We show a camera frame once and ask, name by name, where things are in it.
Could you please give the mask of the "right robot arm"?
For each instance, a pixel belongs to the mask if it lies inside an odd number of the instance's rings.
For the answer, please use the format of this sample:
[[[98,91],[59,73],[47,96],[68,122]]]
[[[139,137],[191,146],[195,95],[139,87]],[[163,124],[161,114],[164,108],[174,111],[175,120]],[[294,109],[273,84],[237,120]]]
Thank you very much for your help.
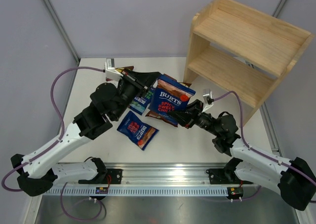
[[[203,102],[195,100],[184,110],[168,113],[187,129],[194,125],[215,136],[215,148],[231,157],[224,170],[230,183],[247,181],[268,188],[296,210],[304,211],[316,193],[316,177],[308,163],[297,157],[290,160],[248,144],[237,134],[234,116],[222,112],[217,118],[203,111]]]

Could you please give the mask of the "Burts blue bag with bacon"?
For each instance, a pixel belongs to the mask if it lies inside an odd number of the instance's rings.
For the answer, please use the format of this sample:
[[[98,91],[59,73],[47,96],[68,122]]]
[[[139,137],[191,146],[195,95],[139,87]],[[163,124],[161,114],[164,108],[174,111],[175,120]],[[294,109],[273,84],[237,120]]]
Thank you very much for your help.
[[[158,129],[142,122],[132,111],[126,114],[117,127],[117,131],[127,136],[141,150],[145,150],[150,141],[159,132]]]

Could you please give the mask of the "Burts sea salt vinegar bag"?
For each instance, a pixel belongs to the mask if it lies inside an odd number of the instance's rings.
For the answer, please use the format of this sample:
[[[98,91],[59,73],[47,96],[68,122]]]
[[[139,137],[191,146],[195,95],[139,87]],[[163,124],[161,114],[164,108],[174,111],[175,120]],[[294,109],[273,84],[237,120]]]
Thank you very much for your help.
[[[135,97],[129,105],[129,108],[135,113],[142,115],[152,101],[154,90],[155,88],[152,87],[145,96]]]

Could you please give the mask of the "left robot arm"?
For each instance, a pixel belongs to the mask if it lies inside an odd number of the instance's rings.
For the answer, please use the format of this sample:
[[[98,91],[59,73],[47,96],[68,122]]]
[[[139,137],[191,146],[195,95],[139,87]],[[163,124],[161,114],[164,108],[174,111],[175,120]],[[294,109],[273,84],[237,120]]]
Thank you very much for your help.
[[[19,191],[33,197],[56,184],[105,183],[108,170],[100,158],[71,164],[61,164],[60,160],[110,130],[112,122],[119,120],[136,96],[145,95],[159,76],[159,72],[139,73],[123,69],[118,74],[118,85],[100,84],[90,95],[89,106],[68,126],[62,125],[60,135],[35,152],[16,154],[11,158],[13,170],[19,174]]]

